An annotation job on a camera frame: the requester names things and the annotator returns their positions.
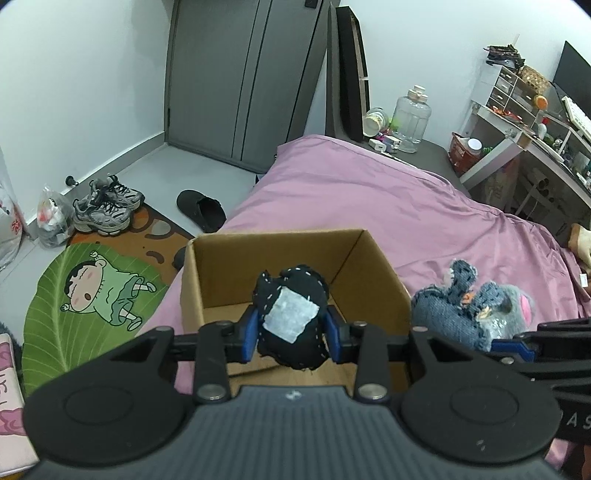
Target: green leaf rug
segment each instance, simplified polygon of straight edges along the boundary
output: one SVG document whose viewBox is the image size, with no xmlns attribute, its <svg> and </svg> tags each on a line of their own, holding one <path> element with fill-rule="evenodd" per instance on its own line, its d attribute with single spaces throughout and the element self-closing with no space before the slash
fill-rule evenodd
<svg viewBox="0 0 591 480">
<path fill-rule="evenodd" d="M 27 311 L 27 395 L 133 338 L 167 289 L 156 268 L 138 258 L 97 244 L 66 248 L 39 279 Z"/>
</svg>

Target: metal bolt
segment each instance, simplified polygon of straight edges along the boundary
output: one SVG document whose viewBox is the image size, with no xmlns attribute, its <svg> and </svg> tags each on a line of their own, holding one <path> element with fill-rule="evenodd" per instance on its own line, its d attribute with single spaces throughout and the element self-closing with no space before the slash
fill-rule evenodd
<svg viewBox="0 0 591 480">
<path fill-rule="evenodd" d="M 380 400 L 388 394 L 386 387 L 377 383 L 367 383 L 358 389 L 359 395 L 367 400 Z"/>
<path fill-rule="evenodd" d="M 197 395 L 204 400 L 221 400 L 226 396 L 226 389 L 215 383 L 208 383 L 199 387 Z"/>
</svg>

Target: baseboard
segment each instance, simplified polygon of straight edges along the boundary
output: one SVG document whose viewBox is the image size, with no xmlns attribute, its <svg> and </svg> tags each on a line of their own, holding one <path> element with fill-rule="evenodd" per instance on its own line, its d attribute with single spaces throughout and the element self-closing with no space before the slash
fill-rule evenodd
<svg viewBox="0 0 591 480">
<path fill-rule="evenodd" d="M 120 171 L 129 167 L 132 163 L 136 162 L 148 153 L 164 146 L 164 132 L 154 135 L 153 137 L 147 138 L 128 150 L 120 153 L 119 155 L 110 158 L 103 163 L 96 170 L 89 172 L 85 178 L 78 179 L 78 185 L 71 189 L 66 189 L 62 192 L 69 201 L 73 202 L 74 199 L 81 199 L 90 192 L 90 181 L 101 177 L 105 178 L 108 174 L 118 174 Z M 32 238 L 37 237 L 35 230 L 35 217 L 27 219 L 27 233 Z"/>
</svg>

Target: white plastic bag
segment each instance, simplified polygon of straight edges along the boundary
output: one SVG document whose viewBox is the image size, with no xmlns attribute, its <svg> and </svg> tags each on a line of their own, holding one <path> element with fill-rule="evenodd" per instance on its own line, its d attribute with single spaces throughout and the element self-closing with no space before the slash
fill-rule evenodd
<svg viewBox="0 0 591 480">
<path fill-rule="evenodd" d="M 37 205 L 37 235 L 46 247 L 57 247 L 74 233 L 74 207 L 47 185 Z"/>
<path fill-rule="evenodd" d="M 7 191 L 0 185 L 0 270 L 17 256 L 22 223 Z"/>
</svg>

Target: water bottle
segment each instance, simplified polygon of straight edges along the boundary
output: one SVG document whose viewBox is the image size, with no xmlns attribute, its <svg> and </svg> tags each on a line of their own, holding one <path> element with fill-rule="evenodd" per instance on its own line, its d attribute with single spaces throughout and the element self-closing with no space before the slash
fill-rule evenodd
<svg viewBox="0 0 591 480">
<path fill-rule="evenodd" d="M 400 97 L 396 102 L 390 129 L 400 140 L 398 149 L 406 153 L 417 151 L 431 117 L 431 107 L 426 103 L 428 96 L 424 91 L 425 88 L 415 85 L 407 95 Z"/>
</svg>

